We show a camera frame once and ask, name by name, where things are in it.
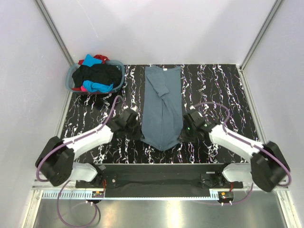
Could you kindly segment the grey blue t shirt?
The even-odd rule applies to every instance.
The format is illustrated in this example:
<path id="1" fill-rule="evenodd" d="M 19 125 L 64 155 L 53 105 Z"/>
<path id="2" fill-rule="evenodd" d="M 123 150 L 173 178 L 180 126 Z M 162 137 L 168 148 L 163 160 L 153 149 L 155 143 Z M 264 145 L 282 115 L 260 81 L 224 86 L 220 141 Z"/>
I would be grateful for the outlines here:
<path id="1" fill-rule="evenodd" d="M 145 68 L 142 141 L 165 151 L 179 143 L 183 129 L 181 68 Z"/>

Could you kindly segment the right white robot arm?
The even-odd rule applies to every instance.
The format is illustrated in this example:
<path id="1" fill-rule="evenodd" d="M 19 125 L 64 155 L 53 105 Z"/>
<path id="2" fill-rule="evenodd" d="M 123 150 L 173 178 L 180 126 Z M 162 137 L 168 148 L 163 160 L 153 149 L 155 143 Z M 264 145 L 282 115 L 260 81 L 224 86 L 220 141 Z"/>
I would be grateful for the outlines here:
<path id="1" fill-rule="evenodd" d="M 180 139 L 217 144 L 246 160 L 246 163 L 226 164 L 215 172 L 214 180 L 220 188 L 227 188 L 233 182 L 252 182 L 261 190 L 271 192 L 277 186 L 290 184 L 290 168 L 276 143 L 257 142 L 223 124 L 208 122 L 196 109 L 183 116 Z"/>

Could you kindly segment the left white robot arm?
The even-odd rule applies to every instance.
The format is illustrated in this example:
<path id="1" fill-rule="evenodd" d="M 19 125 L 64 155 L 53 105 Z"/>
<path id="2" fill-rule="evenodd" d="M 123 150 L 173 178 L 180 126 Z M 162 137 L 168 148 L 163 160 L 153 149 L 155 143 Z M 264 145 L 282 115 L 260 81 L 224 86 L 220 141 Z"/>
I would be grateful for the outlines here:
<path id="1" fill-rule="evenodd" d="M 127 108 L 121 114 L 79 136 L 60 139 L 52 137 L 47 142 L 35 166 L 46 182 L 57 187 L 69 181 L 84 182 L 90 188 L 103 186 L 103 171 L 92 163 L 78 163 L 76 159 L 91 149 L 126 137 L 138 140 L 142 136 L 138 113 Z"/>

